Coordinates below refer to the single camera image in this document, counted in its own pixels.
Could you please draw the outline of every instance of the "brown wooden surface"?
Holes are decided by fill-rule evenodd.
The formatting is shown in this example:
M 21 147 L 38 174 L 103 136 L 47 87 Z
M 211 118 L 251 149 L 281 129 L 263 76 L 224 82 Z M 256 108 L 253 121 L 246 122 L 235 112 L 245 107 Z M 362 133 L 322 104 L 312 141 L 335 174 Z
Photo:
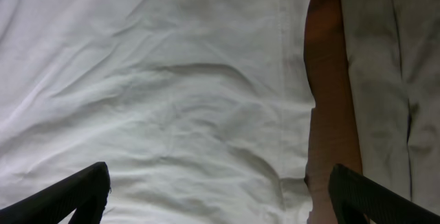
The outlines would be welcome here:
M 358 134 L 347 71 L 340 0 L 311 0 L 305 62 L 316 108 L 311 116 L 307 184 L 311 224 L 337 223 L 327 192 L 333 165 L 361 172 Z

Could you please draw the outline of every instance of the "black plastic object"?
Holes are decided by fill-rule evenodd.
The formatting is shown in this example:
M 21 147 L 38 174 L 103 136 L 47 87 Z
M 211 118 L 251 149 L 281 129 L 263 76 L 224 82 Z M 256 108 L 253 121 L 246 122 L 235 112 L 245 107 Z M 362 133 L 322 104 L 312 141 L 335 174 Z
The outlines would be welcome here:
M 339 224 L 440 223 L 440 216 L 337 164 L 331 172 L 329 193 Z
M 106 163 L 98 162 L 0 210 L 0 223 L 59 223 L 76 209 L 69 224 L 97 224 L 109 191 L 109 170 Z

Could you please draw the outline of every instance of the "white fabric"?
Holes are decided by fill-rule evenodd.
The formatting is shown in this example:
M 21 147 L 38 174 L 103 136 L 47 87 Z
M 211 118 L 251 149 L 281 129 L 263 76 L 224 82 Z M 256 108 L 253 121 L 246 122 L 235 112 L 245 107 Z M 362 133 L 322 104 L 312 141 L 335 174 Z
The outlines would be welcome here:
M 0 0 L 0 208 L 96 162 L 103 223 L 305 223 L 309 0 Z

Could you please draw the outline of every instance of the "gray fabric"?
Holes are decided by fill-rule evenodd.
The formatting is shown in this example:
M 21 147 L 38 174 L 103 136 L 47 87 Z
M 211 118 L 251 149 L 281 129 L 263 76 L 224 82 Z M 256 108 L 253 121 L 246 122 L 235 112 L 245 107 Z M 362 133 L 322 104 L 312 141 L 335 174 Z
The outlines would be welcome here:
M 440 214 L 440 0 L 394 0 L 412 118 L 412 201 Z
M 342 9 L 364 174 L 440 214 L 440 0 Z
M 409 199 L 408 99 L 392 0 L 342 0 L 342 11 L 364 175 Z

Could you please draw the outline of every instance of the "white sheet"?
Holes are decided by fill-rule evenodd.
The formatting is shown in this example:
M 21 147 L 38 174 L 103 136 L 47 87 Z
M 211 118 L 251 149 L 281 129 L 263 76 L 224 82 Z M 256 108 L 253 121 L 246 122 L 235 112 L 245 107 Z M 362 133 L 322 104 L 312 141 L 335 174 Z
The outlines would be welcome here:
M 103 223 L 305 223 L 309 0 L 0 0 L 0 208 L 94 163 Z

